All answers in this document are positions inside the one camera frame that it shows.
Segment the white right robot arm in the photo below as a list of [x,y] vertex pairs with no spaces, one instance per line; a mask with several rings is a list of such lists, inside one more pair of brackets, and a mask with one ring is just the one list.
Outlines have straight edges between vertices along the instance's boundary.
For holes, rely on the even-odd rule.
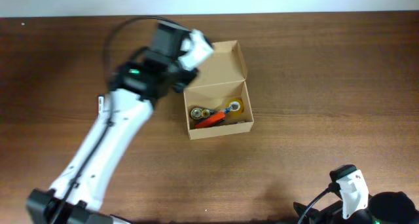
[[[418,209],[407,194],[388,191],[371,195],[355,165],[342,165],[330,171],[329,176],[330,184],[308,205],[293,203],[298,224],[418,224]],[[314,204],[329,193],[340,200],[322,210],[315,209]]]

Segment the yellow correction tape dispenser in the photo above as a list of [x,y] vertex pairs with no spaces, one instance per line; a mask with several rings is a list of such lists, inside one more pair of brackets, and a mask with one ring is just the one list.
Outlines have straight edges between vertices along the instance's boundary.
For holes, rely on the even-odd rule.
[[208,109],[204,107],[192,107],[189,112],[190,118],[196,121],[207,119],[214,114],[215,111],[213,109]]

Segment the blue white marker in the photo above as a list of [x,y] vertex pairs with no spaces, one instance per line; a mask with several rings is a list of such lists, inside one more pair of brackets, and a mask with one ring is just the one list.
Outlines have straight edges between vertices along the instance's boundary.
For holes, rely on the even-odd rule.
[[103,95],[98,96],[98,115],[101,115],[103,112],[104,99]]

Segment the brown cardboard box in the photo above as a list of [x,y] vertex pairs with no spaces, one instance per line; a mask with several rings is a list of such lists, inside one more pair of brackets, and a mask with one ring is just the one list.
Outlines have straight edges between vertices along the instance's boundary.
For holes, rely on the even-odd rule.
[[[254,118],[247,91],[247,66],[238,41],[214,43],[215,52],[199,66],[199,76],[184,91],[185,111],[190,140],[249,132]],[[241,98],[244,112],[240,117],[226,115],[225,120],[209,128],[195,129],[200,121],[190,118],[192,107],[223,110],[233,98]]]

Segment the blue pen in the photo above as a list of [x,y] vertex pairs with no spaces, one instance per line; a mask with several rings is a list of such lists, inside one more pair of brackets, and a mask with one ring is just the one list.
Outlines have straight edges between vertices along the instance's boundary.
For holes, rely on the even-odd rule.
[[224,113],[226,115],[237,117],[240,114],[242,106],[238,102],[230,102],[223,110],[216,111],[217,113]]

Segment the yellow tape roll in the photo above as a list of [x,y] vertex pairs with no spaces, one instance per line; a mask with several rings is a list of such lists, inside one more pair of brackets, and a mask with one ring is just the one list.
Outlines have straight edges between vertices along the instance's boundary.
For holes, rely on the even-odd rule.
[[227,115],[240,117],[244,112],[244,103],[241,98],[233,98],[226,103]]

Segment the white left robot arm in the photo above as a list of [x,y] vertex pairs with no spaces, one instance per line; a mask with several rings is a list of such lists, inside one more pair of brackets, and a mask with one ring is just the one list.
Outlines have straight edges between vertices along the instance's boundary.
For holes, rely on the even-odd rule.
[[200,60],[130,60],[109,84],[103,108],[67,168],[47,191],[34,189],[26,209],[34,223],[127,223],[99,212],[122,156],[170,88],[186,88]]

